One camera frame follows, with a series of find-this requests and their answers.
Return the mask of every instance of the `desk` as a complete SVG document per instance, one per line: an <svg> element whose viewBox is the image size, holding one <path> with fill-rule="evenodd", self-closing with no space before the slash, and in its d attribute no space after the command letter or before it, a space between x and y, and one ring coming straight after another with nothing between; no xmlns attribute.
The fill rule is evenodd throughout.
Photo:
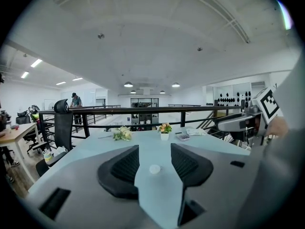
<svg viewBox="0 0 305 229"><path fill-rule="evenodd" d="M31 181L33 183L35 183L35 180L33 179L29 170L26 168L26 166L24 164L24 161L23 161L24 157L22 155L22 152L21 152L19 144L18 144L18 141L20 139L22 139L27 133L29 133L33 129L35 129L38 143L41 143L41 140L38 135L38 129L37 129L36 123L29 123L29 124L19 125L18 130L10 129L10 128L5 129L4 132L6 132L6 134L4 136L0 137L0 147L10 146L15 150L15 152L19 158L19 161L20 161L22 167L24 168L25 172L27 173L27 175L29 176Z"/></svg>
<svg viewBox="0 0 305 229"><path fill-rule="evenodd" d="M174 131L185 132L186 127ZM139 145L140 167L135 177L135 186L139 189L139 203L144 211L162 228L177 227L183 184L171 164L171 143L185 144L223 153L249 155L250 152L234 146L211 135L192 136L186 142L180 141L174 133L168 141L162 141L157 131L134 132L132 140L114 141L109 132L95 133L82 141L51 167L30 189L29 198L35 197L40 186L67 164L87 157L102 154L115 149ZM150 165L160 165L162 171L156 176L149 173Z"/></svg>

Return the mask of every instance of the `white ceiling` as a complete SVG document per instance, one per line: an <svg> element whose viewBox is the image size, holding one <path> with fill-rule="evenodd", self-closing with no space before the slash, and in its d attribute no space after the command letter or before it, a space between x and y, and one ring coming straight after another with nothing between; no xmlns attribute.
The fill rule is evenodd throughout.
<svg viewBox="0 0 305 229"><path fill-rule="evenodd" d="M84 79L72 81L72 79L77 78L77 76L46 62L41 62L36 67L32 68L31 65L37 58L28 54L24 57L24 54L24 52L18 51L8 45L3 45L0 50L0 72L2 77L5 78L5 81L27 83L54 89L88 83L88 81ZM25 71L29 72L29 74L26 78L22 79L21 76Z"/></svg>
<svg viewBox="0 0 305 229"><path fill-rule="evenodd" d="M243 55L262 59L292 39L275 0L36 0L8 43L120 94L126 81L170 94L176 81L183 89L291 69L293 60L254 67Z"/></svg>

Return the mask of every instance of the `white vase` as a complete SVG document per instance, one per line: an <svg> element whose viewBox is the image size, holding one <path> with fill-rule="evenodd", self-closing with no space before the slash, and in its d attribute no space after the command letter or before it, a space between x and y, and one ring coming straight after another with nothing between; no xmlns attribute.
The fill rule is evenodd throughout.
<svg viewBox="0 0 305 229"><path fill-rule="evenodd" d="M161 140L162 141L167 141L169 136L170 136L169 133L161 133Z"/></svg>

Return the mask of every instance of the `calculator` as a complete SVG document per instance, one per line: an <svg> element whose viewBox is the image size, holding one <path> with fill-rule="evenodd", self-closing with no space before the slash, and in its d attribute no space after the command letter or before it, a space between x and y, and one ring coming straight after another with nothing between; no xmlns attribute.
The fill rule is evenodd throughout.
<svg viewBox="0 0 305 229"><path fill-rule="evenodd" d="M187 141L190 139L190 136L187 134L184 134L182 132L176 132L176 137L180 140L180 141Z"/></svg>

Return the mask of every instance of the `flower bouquet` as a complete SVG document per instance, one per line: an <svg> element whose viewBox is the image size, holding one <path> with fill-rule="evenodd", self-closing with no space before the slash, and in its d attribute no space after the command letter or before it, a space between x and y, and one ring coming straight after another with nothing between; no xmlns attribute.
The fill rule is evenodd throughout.
<svg viewBox="0 0 305 229"><path fill-rule="evenodd" d="M161 140L167 141L171 131L172 131L172 127L169 123L164 123L161 126L159 126L158 132L161 132Z"/></svg>
<svg viewBox="0 0 305 229"><path fill-rule="evenodd" d="M113 134L115 141L122 139L129 142L132 139L132 132L130 127L121 126L120 128L116 128L116 130L118 132Z"/></svg>

